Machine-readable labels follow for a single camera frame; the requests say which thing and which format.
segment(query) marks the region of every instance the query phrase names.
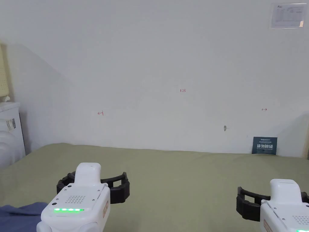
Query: sticker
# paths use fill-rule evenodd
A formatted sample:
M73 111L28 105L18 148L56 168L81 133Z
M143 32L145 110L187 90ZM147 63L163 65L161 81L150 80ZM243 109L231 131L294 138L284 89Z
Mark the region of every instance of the sticker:
M8 131L11 132L12 130L16 128L15 119L7 120L6 125L8 128Z
M302 28L306 16L306 3L273 4L272 28Z
M265 219L264 219L264 228L266 229L267 232L273 232L273 230L269 227Z
M107 209L108 209L108 201L106 202L106 205L105 205L104 210L103 210L103 218L105 217Z

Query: green table surface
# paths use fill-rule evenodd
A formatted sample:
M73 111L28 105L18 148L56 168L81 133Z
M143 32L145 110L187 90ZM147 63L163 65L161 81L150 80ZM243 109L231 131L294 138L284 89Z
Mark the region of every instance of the green table surface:
M101 178L128 174L130 197L111 205L104 232L258 232L236 212L238 186L266 195L271 179L284 178L309 193L303 158L51 144L0 170L0 205L50 202L81 162L100 163Z

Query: paper notice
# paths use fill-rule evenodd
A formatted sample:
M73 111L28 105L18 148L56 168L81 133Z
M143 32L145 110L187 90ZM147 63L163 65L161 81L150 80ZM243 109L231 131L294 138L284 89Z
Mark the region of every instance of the paper notice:
M302 28L306 15L306 3L273 5L272 28Z

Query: blue cloth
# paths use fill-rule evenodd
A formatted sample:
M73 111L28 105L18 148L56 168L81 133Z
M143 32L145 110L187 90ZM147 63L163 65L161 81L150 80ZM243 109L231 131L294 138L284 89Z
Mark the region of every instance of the blue cloth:
M10 205L0 207L1 232L36 232L36 225L41 221L41 213L47 206L36 202L20 208Z

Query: white appliance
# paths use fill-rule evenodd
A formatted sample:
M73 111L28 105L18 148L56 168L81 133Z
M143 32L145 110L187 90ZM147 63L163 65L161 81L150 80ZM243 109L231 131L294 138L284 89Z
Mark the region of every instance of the white appliance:
M0 169L25 157L19 118L20 103L0 103Z

